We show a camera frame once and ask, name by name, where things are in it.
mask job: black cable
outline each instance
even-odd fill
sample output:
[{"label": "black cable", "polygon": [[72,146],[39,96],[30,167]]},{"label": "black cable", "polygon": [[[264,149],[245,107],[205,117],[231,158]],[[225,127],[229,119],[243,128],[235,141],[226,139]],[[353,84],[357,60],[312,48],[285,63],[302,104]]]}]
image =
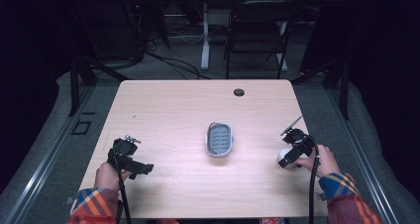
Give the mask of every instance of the black cable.
[{"label": "black cable", "polygon": [[[210,77],[207,77],[207,76],[202,75],[202,74],[198,71],[198,69],[197,69],[194,65],[192,65],[191,63],[188,63],[188,62],[185,62],[185,61],[183,61],[183,60],[176,59],[176,58],[169,58],[169,57],[158,56],[158,55],[153,54],[153,53],[151,53],[151,52],[146,52],[146,54],[147,54],[147,55],[149,55],[149,56],[152,56],[152,57],[154,57],[154,58],[156,58],[156,59],[159,59],[159,60],[161,60],[161,61],[163,61],[163,62],[165,62],[165,63],[167,63],[167,64],[168,64],[168,65],[170,65],[173,69],[175,69],[175,67],[177,67],[177,68],[183,69],[183,70],[185,70],[185,71],[187,71],[187,72],[190,72],[190,73],[192,73],[192,74],[195,74],[195,75],[197,75],[197,78],[196,78],[196,79],[199,79],[200,77],[202,77],[202,78],[206,78],[206,79],[211,79]],[[178,64],[177,62],[182,63],[182,64],[185,64],[185,65],[188,65],[188,67],[182,66],[182,64]],[[186,78],[186,77],[185,77],[183,74],[181,74],[178,70],[176,70],[176,69],[175,69],[175,71],[176,71],[177,73],[179,73],[182,77]]]},{"label": "black cable", "polygon": [[311,181],[309,184],[309,223],[313,224],[314,223],[314,185],[315,185],[316,171],[319,165],[319,151],[318,151],[318,146],[316,145],[314,139],[312,137],[310,137],[310,139],[315,144],[315,160],[314,160],[314,166],[311,171]]},{"label": "black cable", "polygon": [[120,184],[121,196],[123,198],[124,212],[126,213],[127,224],[131,224],[131,216],[130,216],[130,209],[129,209],[129,201],[127,199],[126,186],[124,184],[123,177],[121,176],[121,169],[118,167],[117,153],[115,152],[115,150],[116,150],[116,146],[114,146],[114,162],[115,162],[118,178],[120,180],[119,184]]}]

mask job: person's hand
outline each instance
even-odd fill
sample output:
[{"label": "person's hand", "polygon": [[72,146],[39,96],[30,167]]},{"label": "person's hand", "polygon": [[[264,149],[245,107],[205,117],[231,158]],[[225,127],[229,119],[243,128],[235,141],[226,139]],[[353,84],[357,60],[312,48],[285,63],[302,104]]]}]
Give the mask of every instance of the person's hand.
[{"label": "person's hand", "polygon": [[[316,175],[322,177],[332,172],[340,173],[339,165],[334,159],[334,154],[330,151],[328,147],[323,145],[318,145],[319,150],[319,165],[317,168]],[[301,165],[305,168],[308,168],[309,171],[312,171],[315,161],[315,149],[313,149],[311,156],[308,158],[297,159],[295,164]]]},{"label": "person's hand", "polygon": [[[126,180],[132,174],[129,171],[122,171],[121,177]],[[120,179],[117,171],[109,164],[103,163],[99,169],[96,170],[95,185],[94,187],[109,188],[115,191],[120,190]]]}]

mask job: wooden table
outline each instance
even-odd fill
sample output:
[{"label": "wooden table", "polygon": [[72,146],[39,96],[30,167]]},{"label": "wooden table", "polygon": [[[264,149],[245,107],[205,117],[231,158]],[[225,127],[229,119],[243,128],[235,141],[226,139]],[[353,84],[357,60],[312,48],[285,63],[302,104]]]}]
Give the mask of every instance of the wooden table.
[{"label": "wooden table", "polygon": [[[133,218],[308,216],[310,172],[277,164],[278,152],[290,148],[280,134],[300,115],[287,80],[124,81],[80,188],[93,185],[113,141],[130,134],[142,141],[133,160],[155,165],[125,182]],[[212,122],[232,127],[225,158],[206,152]],[[295,128],[307,132],[303,119]],[[318,182],[315,190],[322,192]],[[315,215],[327,215],[317,197]]]}]

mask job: dark background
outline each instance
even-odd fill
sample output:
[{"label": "dark background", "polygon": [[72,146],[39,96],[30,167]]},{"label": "dark background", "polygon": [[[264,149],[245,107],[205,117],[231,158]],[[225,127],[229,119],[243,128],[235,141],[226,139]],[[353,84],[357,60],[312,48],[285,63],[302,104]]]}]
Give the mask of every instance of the dark background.
[{"label": "dark background", "polygon": [[[417,0],[372,2],[356,9],[324,7],[302,69],[342,55],[347,42],[355,42],[346,54],[351,82],[361,91],[383,156],[420,200],[420,176],[408,172],[418,165],[420,7]],[[73,16],[52,0],[0,0],[1,191],[52,111],[55,80],[69,71],[75,53],[96,56]]]}]

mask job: plaid shirt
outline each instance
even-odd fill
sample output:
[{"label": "plaid shirt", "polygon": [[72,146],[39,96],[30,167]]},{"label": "plaid shirt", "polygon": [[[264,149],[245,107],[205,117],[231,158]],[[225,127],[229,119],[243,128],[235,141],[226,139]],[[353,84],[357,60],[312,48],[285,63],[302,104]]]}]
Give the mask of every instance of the plaid shirt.
[{"label": "plaid shirt", "polygon": [[80,190],[67,224],[116,223],[118,195],[107,188]]},{"label": "plaid shirt", "polygon": [[[327,196],[329,224],[383,223],[362,200],[353,178],[348,173],[330,173],[319,179]],[[118,192],[105,188],[79,191],[74,210],[67,224],[116,223]],[[176,220],[160,220],[177,223]],[[283,223],[281,218],[262,218],[262,224]]]},{"label": "plaid shirt", "polygon": [[327,196],[329,224],[383,223],[363,201],[348,173],[330,173],[319,179]]}]

